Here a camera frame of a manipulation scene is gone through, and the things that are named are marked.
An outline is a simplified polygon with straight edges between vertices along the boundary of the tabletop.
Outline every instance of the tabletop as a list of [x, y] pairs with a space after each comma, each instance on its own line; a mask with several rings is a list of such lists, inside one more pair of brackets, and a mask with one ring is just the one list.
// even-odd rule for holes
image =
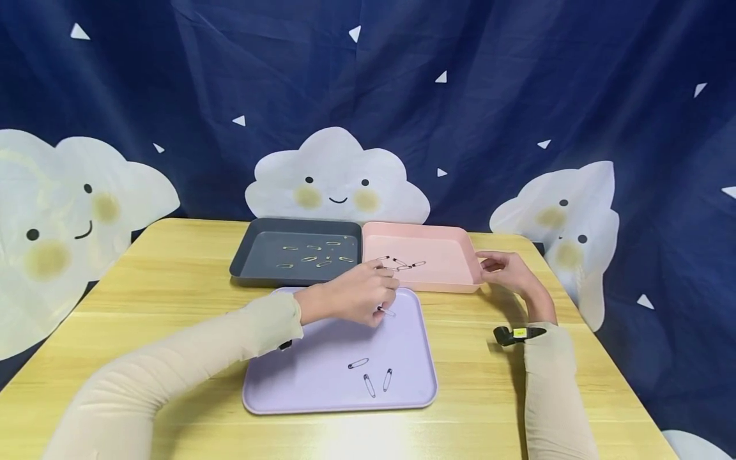
[[[65, 407], [103, 364], [269, 293], [230, 282], [245, 222], [164, 219], [150, 226], [0, 392], [0, 458], [40, 457]], [[570, 331], [577, 380], [602, 459], [676, 459], [534, 245], [471, 233], [477, 250], [518, 252]], [[439, 393], [407, 411], [254, 416], [236, 364], [157, 415], [154, 459], [523, 459], [523, 348], [493, 328], [526, 319], [513, 294], [420, 292]]]

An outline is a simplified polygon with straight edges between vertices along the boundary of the plastic tray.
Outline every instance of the plastic tray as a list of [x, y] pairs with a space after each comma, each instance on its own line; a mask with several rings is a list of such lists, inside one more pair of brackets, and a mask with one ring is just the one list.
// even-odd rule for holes
[[481, 265], [467, 232], [458, 227], [368, 222], [363, 260], [381, 259], [401, 286], [415, 291], [475, 292]]
[[361, 228], [353, 222], [256, 219], [230, 265], [240, 286], [311, 286], [361, 262]]
[[246, 409], [299, 414], [432, 404], [437, 376], [420, 301], [398, 289], [389, 313], [376, 329], [340, 319], [312, 323], [290, 348], [252, 359], [243, 385]]

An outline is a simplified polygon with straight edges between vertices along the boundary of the beige sleeve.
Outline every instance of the beige sleeve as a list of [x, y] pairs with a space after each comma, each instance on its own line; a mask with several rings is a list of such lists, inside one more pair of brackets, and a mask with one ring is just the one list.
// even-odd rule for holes
[[529, 460], [597, 459], [598, 449], [575, 382], [570, 334], [548, 322], [529, 326], [547, 330], [524, 343]]
[[71, 401], [43, 460], [148, 460], [164, 404], [237, 361], [301, 339], [300, 322], [294, 297], [273, 294], [117, 358]]

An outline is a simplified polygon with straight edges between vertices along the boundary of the finger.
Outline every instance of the finger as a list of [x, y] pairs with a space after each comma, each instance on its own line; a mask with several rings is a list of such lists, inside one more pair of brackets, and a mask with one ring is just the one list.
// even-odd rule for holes
[[488, 270], [489, 272], [493, 272], [495, 270], [500, 270], [503, 268], [502, 263], [498, 263], [492, 259], [486, 259], [485, 261], [481, 262], [481, 267], [483, 270]]
[[399, 289], [399, 280], [396, 278], [381, 278], [381, 285], [389, 289]]
[[498, 251], [478, 251], [475, 253], [476, 257], [487, 258], [498, 263], [508, 263], [511, 252], [498, 252]]
[[383, 293], [383, 302], [381, 302], [381, 308], [389, 308], [396, 300], [396, 291], [393, 289], [386, 289]]
[[386, 277], [386, 278], [394, 277], [393, 270], [389, 270], [389, 269], [376, 269], [375, 274], [377, 274], [378, 276]]
[[501, 284], [501, 280], [503, 279], [501, 277], [502, 273], [503, 272], [482, 272], [481, 277], [486, 283]]
[[376, 328], [381, 323], [381, 321], [383, 321], [383, 318], [385, 316], [386, 316], [386, 314], [384, 312], [382, 312], [381, 310], [374, 311], [373, 312], [373, 315], [371, 315], [371, 317], [369, 319], [368, 325], [371, 328]]
[[383, 262], [379, 261], [378, 259], [375, 259], [373, 261], [367, 261], [364, 263], [367, 267], [371, 269], [382, 269], [383, 268]]

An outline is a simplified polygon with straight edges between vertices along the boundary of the hand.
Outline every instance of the hand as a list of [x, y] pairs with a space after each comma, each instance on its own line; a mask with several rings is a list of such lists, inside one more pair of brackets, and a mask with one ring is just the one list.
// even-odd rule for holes
[[486, 283], [498, 284], [521, 297], [538, 290], [542, 285], [515, 252], [481, 251], [475, 255], [486, 258], [481, 262], [483, 281]]
[[327, 317], [347, 319], [372, 328], [396, 299], [399, 281], [380, 261], [367, 261], [332, 281], [298, 291], [294, 298], [302, 308], [302, 324]]
[[480, 251], [475, 255], [486, 258], [481, 262], [483, 281], [519, 294], [528, 307], [530, 322], [557, 324], [552, 297], [517, 253]]

